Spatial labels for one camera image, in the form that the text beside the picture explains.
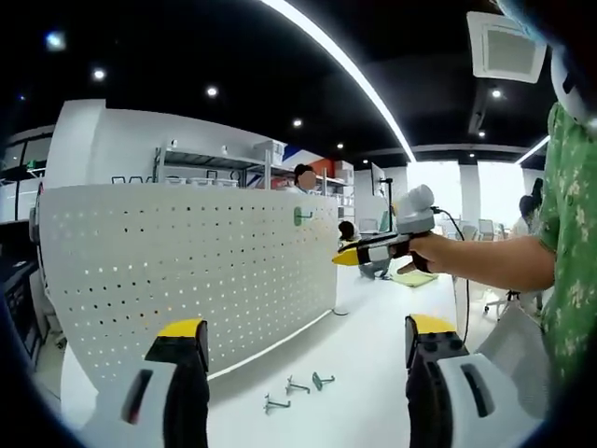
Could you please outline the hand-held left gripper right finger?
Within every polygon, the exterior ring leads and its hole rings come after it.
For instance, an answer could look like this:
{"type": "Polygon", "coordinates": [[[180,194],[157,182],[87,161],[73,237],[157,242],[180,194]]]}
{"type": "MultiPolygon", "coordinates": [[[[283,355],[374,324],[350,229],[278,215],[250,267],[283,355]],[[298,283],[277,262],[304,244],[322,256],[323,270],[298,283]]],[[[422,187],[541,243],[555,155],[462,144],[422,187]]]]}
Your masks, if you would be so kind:
{"type": "Polygon", "coordinates": [[[413,447],[518,447],[547,414],[547,354],[528,315],[504,315],[473,352],[431,315],[405,319],[413,447]]]}

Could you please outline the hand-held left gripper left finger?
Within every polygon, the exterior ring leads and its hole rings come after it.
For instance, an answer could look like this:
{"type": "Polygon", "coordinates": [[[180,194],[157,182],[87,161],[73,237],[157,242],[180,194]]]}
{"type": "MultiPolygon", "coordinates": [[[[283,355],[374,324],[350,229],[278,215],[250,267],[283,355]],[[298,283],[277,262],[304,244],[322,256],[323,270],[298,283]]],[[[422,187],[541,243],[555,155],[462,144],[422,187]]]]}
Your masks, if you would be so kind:
{"type": "Polygon", "coordinates": [[[208,325],[173,322],[111,386],[99,390],[80,430],[87,447],[206,447],[208,325]]]}

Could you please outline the person's right hand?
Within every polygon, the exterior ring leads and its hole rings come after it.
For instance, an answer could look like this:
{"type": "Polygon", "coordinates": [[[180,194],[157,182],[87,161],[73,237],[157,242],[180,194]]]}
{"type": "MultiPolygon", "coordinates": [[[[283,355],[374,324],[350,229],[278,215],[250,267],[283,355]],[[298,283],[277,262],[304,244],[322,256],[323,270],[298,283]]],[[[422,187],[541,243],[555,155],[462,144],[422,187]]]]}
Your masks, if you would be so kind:
{"type": "Polygon", "coordinates": [[[432,232],[413,237],[409,242],[412,261],[399,268],[398,274],[412,271],[423,273],[447,273],[457,241],[432,232]]]}

